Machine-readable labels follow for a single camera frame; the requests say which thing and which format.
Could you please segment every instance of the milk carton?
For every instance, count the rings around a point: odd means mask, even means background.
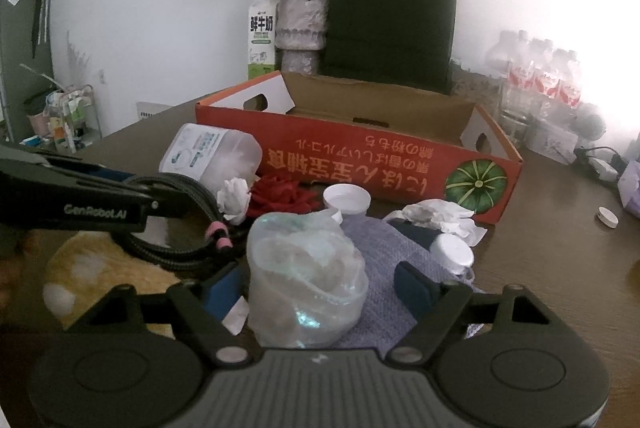
[[[276,70],[278,0],[255,0],[249,7],[249,79]]]

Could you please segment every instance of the plastic bag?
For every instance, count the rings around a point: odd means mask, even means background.
[[[319,348],[360,319],[362,254],[328,211],[269,213],[249,231],[249,321],[264,347]]]

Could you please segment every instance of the gray fabric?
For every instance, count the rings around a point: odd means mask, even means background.
[[[342,229],[365,259],[369,291],[360,321],[334,346],[375,347],[384,356],[416,325],[394,291],[394,270],[398,262],[409,262],[436,282],[461,279],[433,260],[429,251],[379,219],[345,215]],[[468,335],[476,331],[477,326],[470,327]]]

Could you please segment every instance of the wall outlet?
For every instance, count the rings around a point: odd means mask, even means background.
[[[170,109],[171,105],[154,104],[150,102],[137,102],[136,109],[138,111],[138,121],[146,119],[154,114],[161,113],[167,109]]]

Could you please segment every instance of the brown tabletop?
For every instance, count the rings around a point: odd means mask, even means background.
[[[83,157],[114,169],[155,173],[175,132],[194,119],[194,102],[182,104],[106,137]],[[522,176],[500,223],[474,250],[476,285],[490,293],[507,283],[528,286],[605,361],[612,387],[598,426],[638,428],[640,220],[622,211],[616,193],[571,168],[529,151],[523,158]],[[594,217],[599,206],[618,215],[615,230]],[[48,238],[60,242],[59,233]],[[24,318],[24,323],[36,328],[40,322]],[[9,370],[5,358],[21,345],[9,339],[18,338],[0,336],[0,404],[12,428],[35,427],[22,369],[37,350],[25,350]]]

